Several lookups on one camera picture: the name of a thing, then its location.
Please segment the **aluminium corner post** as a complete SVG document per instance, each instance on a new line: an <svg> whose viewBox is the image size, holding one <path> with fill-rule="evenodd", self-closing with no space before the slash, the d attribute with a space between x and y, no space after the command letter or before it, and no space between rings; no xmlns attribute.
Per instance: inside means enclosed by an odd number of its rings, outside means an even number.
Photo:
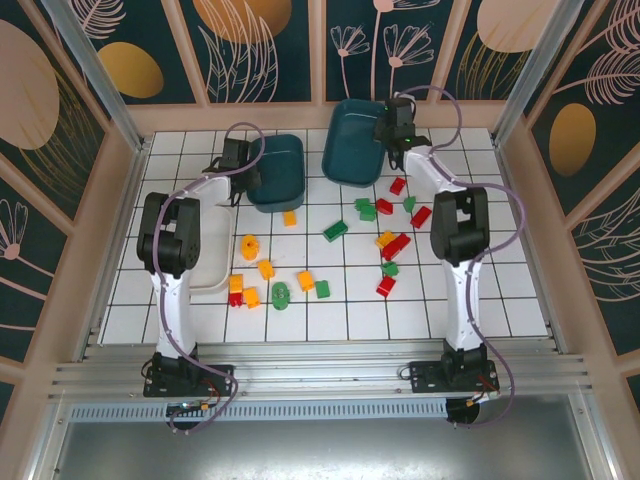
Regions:
<svg viewBox="0 0 640 480"><path fill-rule="evenodd" d="M588 13L595 1L558 1L539 40L518 75L506 101L505 109L491 134L496 149L499 149L508 140L526 105L534 97L536 89L540 84L545 84L544 77L551 71L551 65L559 56L559 51L566 42L571 29L576 25L581 25L582 21L579 19L581 13L583 11Z"/></svg>
<svg viewBox="0 0 640 480"><path fill-rule="evenodd" d="M95 48L82 31L71 7L66 0L41 1L127 144L134 151L140 152L144 147L144 137L138 131L124 101L109 78Z"/></svg>

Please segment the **teal plastic container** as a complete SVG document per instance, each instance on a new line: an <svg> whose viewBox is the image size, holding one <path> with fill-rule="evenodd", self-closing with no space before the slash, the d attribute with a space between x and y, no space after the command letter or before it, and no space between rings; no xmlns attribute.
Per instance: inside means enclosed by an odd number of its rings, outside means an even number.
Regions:
<svg viewBox="0 0 640 480"><path fill-rule="evenodd" d="M306 188L302 141L292 134L265 137L264 154L256 167L261 185L247 190L247 198L261 213L296 210Z"/></svg>
<svg viewBox="0 0 640 480"><path fill-rule="evenodd" d="M374 131L383 115L384 106L378 102L346 99L335 106L321 165L328 180L367 188L379 179L385 148L374 139Z"/></svg>

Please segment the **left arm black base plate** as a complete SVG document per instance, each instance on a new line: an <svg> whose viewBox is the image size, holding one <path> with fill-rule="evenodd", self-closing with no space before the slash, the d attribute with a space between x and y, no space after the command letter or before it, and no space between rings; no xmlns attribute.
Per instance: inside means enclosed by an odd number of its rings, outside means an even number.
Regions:
<svg viewBox="0 0 640 480"><path fill-rule="evenodd" d="M216 368L218 367L222 369L222 375L203 371L195 381L183 375L169 375L151 370L146 374L142 395L145 398L229 397L231 383L224 374L232 374L233 367L216 365Z"/></svg>

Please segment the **aluminium mounting rail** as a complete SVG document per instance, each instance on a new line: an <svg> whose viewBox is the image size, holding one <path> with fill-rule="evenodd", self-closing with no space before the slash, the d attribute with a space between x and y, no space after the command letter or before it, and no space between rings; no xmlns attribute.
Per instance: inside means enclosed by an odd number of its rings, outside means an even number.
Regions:
<svg viewBox="0 0 640 480"><path fill-rule="evenodd" d="M566 394L590 390L593 382L578 354L562 354L552 339L495 339L509 372L500 370L502 388L519 395ZM202 345L210 365L232 364L239 396L249 399L330 399L407 397L400 377L412 361L437 360L440 340L263 342ZM64 401L140 401L140 370L149 346L89 345L84 358L56 366L47 393Z"/></svg>

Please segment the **grey metal sheet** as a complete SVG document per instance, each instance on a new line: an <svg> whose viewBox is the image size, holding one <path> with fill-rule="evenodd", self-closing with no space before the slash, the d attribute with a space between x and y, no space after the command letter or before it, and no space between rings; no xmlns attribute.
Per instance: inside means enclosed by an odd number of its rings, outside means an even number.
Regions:
<svg viewBox="0 0 640 480"><path fill-rule="evenodd" d="M585 398L517 398L498 423L237 415L192 436L66 410L28 480L623 480Z"/></svg>

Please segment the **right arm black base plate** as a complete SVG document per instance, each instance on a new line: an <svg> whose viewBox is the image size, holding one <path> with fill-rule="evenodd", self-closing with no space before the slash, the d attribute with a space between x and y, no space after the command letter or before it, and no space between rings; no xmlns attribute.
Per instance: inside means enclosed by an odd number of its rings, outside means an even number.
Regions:
<svg viewBox="0 0 640 480"><path fill-rule="evenodd" d="M451 369L441 361L411 362L409 381L413 393L471 394L499 392L501 389L492 360L471 368Z"/></svg>

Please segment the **white plastic container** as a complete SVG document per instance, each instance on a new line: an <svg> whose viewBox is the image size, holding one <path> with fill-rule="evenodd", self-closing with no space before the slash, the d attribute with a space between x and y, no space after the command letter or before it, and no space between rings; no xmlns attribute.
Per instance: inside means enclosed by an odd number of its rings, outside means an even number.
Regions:
<svg viewBox="0 0 640 480"><path fill-rule="evenodd" d="M190 278L193 294L214 293L226 285L231 271L233 215L223 203L229 196L228 177L206 180L192 194L200 201L200 255Z"/></svg>

